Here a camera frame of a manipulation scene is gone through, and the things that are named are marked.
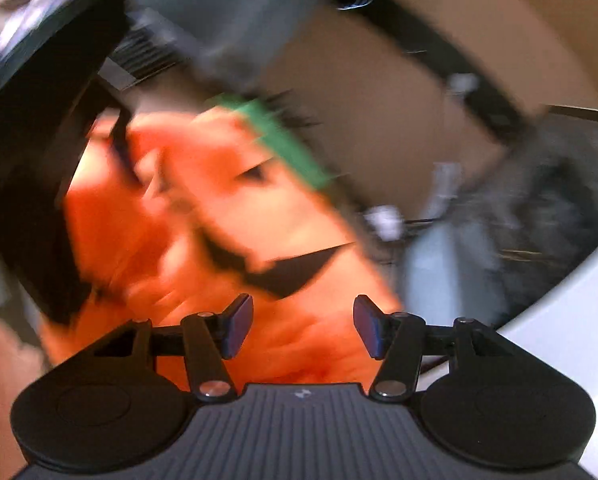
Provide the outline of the black keyboard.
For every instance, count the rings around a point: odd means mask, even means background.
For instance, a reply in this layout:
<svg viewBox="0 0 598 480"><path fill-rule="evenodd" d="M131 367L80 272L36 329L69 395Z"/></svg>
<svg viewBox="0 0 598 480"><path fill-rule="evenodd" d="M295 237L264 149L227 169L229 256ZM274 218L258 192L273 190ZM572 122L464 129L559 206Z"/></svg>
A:
<svg viewBox="0 0 598 480"><path fill-rule="evenodd" d="M124 91L180 62L171 41L147 27L134 27L105 59L98 75L116 90Z"/></svg>

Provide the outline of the orange pumpkin costume garment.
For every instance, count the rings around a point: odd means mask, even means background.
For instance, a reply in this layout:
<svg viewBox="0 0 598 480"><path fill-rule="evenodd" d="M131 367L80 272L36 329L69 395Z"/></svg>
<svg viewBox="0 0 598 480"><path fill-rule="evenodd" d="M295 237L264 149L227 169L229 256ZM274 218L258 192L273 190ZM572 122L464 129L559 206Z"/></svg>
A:
<svg viewBox="0 0 598 480"><path fill-rule="evenodd" d="M399 301L349 223L260 139L240 110L155 112L128 125L137 181L90 130L64 210L78 270L94 286L67 326L44 321L52 364L128 321L173 326L253 300L253 322L227 368L249 382L369 386L378 363L353 324L356 297Z"/></svg>

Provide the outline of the grey computer monitor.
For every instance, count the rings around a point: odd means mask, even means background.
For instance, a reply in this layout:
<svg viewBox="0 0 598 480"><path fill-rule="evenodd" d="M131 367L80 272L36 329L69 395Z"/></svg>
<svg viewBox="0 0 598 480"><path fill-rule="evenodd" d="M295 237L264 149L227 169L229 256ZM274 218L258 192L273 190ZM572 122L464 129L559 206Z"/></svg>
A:
<svg viewBox="0 0 598 480"><path fill-rule="evenodd" d="M109 70L132 30L147 33L149 51L248 91L322 1L23 0L0 32L0 123L57 127L104 110L131 118Z"/></svg>

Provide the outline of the white power adapter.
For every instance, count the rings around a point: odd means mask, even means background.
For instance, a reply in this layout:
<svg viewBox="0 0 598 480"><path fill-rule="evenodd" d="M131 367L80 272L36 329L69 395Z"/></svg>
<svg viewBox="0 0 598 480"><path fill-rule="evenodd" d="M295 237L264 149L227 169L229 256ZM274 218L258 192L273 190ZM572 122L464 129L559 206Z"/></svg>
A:
<svg viewBox="0 0 598 480"><path fill-rule="evenodd" d="M403 217L393 205L369 208L365 211L364 218L383 242L395 242L403 235Z"/></svg>

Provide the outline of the large black framed monitor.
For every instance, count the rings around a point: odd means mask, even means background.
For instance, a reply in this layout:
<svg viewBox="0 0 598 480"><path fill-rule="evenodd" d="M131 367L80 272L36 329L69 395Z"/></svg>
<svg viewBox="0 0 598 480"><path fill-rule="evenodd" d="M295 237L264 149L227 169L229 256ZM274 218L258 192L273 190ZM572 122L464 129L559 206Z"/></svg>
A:
<svg viewBox="0 0 598 480"><path fill-rule="evenodd" d="M398 294L433 325L500 328L598 247L598 110L552 106L405 249Z"/></svg>

